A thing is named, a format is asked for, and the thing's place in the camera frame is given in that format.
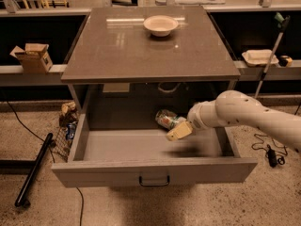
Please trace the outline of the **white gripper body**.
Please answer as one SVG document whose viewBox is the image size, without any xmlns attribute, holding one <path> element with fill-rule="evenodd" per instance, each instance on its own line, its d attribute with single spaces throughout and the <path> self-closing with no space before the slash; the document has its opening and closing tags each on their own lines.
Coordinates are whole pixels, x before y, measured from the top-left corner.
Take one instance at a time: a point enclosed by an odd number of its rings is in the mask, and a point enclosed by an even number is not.
<svg viewBox="0 0 301 226">
<path fill-rule="evenodd" d="M 203 103 L 197 103 L 190 108 L 187 114 L 187 121 L 196 130 L 205 130 L 207 128 L 207 126 L 204 124 L 200 116 L 202 107 L 203 107 Z"/>
</svg>

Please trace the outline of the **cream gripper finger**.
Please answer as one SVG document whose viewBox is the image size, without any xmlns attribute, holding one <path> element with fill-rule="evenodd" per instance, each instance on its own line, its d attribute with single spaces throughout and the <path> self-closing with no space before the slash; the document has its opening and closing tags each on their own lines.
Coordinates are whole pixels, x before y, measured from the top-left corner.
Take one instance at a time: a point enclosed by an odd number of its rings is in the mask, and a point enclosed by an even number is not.
<svg viewBox="0 0 301 226">
<path fill-rule="evenodd" d="M 188 121 L 180 122 L 175 128 L 171 129 L 166 137 L 170 141 L 182 139 L 189 136 L 193 132 L 193 127 Z"/>
</svg>

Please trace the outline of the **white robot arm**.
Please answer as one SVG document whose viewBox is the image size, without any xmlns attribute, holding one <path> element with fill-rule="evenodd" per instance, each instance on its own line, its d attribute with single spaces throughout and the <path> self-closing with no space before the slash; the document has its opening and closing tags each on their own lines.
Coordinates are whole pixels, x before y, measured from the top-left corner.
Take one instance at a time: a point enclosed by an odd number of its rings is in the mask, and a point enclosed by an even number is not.
<svg viewBox="0 0 301 226">
<path fill-rule="evenodd" d="M 263 106 L 236 90 L 222 92 L 215 100 L 195 104 L 187 119 L 170 130 L 168 140 L 178 140 L 197 130 L 246 125 L 257 128 L 292 150 L 301 152 L 301 118 Z"/>
</svg>

